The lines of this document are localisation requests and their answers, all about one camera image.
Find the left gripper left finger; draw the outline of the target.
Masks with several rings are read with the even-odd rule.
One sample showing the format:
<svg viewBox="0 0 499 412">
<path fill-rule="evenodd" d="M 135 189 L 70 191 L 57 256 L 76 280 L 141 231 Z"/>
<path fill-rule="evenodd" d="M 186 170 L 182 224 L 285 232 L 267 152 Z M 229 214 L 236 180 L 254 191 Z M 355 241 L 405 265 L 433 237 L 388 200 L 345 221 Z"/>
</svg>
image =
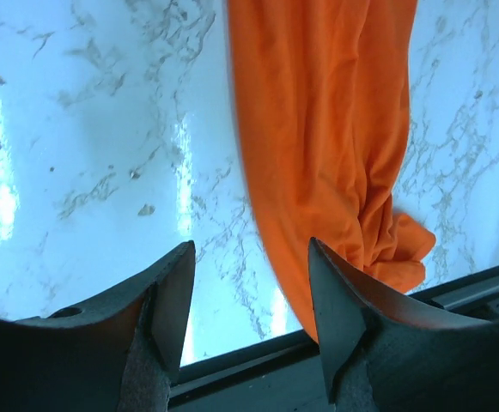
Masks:
<svg viewBox="0 0 499 412">
<path fill-rule="evenodd" d="M 47 318 L 0 319 L 0 411 L 164 411 L 180 371 L 195 245 Z"/>
</svg>

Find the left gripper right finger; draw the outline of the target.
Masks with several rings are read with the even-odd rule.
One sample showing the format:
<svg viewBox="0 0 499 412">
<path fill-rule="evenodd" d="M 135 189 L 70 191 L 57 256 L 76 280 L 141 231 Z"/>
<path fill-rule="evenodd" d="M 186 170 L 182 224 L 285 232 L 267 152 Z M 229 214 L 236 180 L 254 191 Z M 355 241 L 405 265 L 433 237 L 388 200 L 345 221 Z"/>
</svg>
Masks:
<svg viewBox="0 0 499 412">
<path fill-rule="evenodd" d="M 311 239 L 313 312 L 337 411 L 499 411 L 499 266 L 406 295 Z"/>
</svg>

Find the orange t shirt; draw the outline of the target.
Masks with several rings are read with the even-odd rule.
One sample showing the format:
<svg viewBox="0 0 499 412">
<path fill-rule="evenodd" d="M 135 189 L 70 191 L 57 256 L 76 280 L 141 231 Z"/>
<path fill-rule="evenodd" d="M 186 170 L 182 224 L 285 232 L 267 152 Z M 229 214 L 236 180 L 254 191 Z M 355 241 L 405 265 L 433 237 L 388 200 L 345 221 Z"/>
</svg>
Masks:
<svg viewBox="0 0 499 412">
<path fill-rule="evenodd" d="M 413 1 L 231 1 L 229 42 L 253 213 L 283 293 L 317 331 L 307 248 L 322 240 L 401 293 L 435 236 L 393 207 L 410 129 Z"/>
</svg>

